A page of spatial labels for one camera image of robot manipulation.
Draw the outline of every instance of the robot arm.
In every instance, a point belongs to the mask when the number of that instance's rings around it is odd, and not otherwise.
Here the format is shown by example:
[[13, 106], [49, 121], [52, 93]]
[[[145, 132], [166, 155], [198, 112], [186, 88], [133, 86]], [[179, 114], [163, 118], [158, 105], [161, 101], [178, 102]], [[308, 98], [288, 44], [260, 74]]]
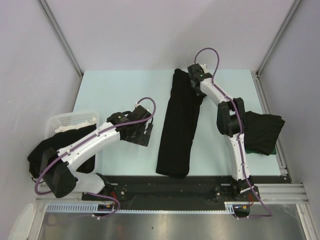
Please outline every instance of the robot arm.
[[95, 131], [75, 143], [58, 151], [47, 149], [41, 162], [41, 172], [46, 171], [43, 175], [45, 183], [57, 198], [71, 192], [99, 193], [109, 184], [108, 180], [101, 174], [80, 173], [77, 169], [97, 152], [120, 140], [147, 147], [153, 124], [146, 125], [146, 122], [152, 116], [137, 104], [133, 112], [112, 114]]
[[[244, 133], [243, 131], [241, 132], [242, 126], [246, 126], [244, 101], [241, 98], [233, 98], [216, 83], [212, 83], [212, 75], [208, 72], [206, 64], [193, 64], [188, 67], [188, 72], [191, 86], [196, 93], [198, 95], [208, 96], [218, 107], [217, 128], [219, 132], [224, 135], [230, 152], [232, 161], [232, 186], [234, 191], [237, 194], [241, 194], [250, 190], [246, 177], [249, 179], [252, 186], [253, 181], [250, 177], [251, 174], [244, 153]], [[239, 126], [237, 116], [235, 114], [230, 114], [232, 111], [235, 111], [230, 100], [233, 100], [236, 105], [242, 126]]]

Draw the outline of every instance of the metal floor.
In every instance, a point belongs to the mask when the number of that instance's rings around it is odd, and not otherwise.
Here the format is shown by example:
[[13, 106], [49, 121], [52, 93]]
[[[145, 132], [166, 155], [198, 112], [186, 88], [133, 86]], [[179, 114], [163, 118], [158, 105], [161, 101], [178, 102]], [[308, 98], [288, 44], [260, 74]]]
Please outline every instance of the metal floor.
[[[38, 240], [306, 240], [296, 205], [269, 205], [274, 216], [236, 220], [223, 214], [119, 213], [107, 219], [46, 213]], [[261, 205], [251, 214], [264, 213]]]

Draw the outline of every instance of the black cloth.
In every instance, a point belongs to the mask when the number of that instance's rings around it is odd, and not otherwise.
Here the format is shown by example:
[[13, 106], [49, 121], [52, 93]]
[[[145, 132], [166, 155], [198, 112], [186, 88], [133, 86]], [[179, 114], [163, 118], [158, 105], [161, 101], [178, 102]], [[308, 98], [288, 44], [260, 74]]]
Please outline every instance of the black cloth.
[[[65, 132], [59, 132], [54, 136], [43, 140], [28, 156], [29, 172], [34, 178], [40, 175], [40, 167], [42, 155], [48, 148], [53, 148], [55, 151], [73, 144], [84, 136], [96, 130], [96, 125], [85, 126], [79, 129], [72, 129]], [[95, 168], [95, 156], [89, 158], [76, 171], [84, 174], [91, 173]]]
[[192, 89], [189, 74], [176, 69], [162, 129], [156, 173], [174, 178], [188, 175], [190, 152], [203, 98]]
[[247, 126], [244, 129], [244, 147], [260, 154], [270, 155], [285, 121], [281, 116], [252, 111], [246, 112], [245, 117]]

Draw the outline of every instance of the white laundry basket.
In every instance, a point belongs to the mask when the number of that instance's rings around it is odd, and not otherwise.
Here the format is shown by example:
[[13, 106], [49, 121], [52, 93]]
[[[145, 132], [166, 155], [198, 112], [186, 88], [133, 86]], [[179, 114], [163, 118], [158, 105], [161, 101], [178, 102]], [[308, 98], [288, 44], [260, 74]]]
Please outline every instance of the white laundry basket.
[[[89, 123], [93, 118], [96, 119], [96, 127], [100, 126], [100, 118], [99, 114], [95, 111], [88, 111], [88, 112], [69, 112], [60, 115], [56, 115], [51, 117], [47, 123], [44, 133], [44, 139], [51, 138], [55, 135], [55, 130], [59, 127], [67, 127], [69, 125], [77, 125], [81, 123]], [[94, 163], [94, 170], [92, 173], [96, 173], [98, 171], [98, 160], [99, 160], [99, 153], [95, 154], [95, 163]]]

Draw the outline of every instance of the table surface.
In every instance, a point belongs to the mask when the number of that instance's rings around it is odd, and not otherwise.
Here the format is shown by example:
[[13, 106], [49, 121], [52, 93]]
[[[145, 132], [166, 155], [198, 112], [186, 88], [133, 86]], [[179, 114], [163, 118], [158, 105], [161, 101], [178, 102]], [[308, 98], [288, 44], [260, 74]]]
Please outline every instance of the table surface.
[[[143, 97], [156, 102], [153, 130], [148, 147], [120, 141], [98, 155], [98, 172], [104, 175], [160, 176], [157, 158], [174, 70], [86, 71], [74, 112], [96, 111], [100, 123], [116, 112], [133, 111]], [[215, 81], [233, 97], [244, 100], [245, 110], [262, 113], [251, 72], [246, 69], [218, 70]], [[150, 101], [141, 103], [153, 109]], [[217, 107], [206, 97], [200, 108], [190, 155], [189, 176], [231, 174], [230, 154], [216, 126]], [[279, 176], [275, 155], [250, 153], [247, 163], [253, 176]]]

